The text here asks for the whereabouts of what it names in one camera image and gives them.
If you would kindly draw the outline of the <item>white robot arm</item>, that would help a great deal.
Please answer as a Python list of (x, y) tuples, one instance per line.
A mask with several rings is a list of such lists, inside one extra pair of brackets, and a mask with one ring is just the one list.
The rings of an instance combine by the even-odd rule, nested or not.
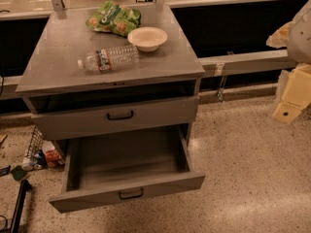
[(296, 63), (292, 71), (281, 72), (272, 113), (275, 120), (290, 124), (311, 103), (311, 0), (270, 35), (266, 44), (275, 49), (286, 47), (288, 58)]

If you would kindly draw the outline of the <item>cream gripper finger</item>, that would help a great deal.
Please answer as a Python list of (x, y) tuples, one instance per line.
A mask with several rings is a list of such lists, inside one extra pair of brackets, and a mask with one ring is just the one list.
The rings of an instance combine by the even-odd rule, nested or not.
[(291, 22), (287, 22), (278, 28), (272, 35), (266, 40), (266, 44), (269, 47), (279, 49), (283, 48), (288, 44), (289, 30), (291, 27)]

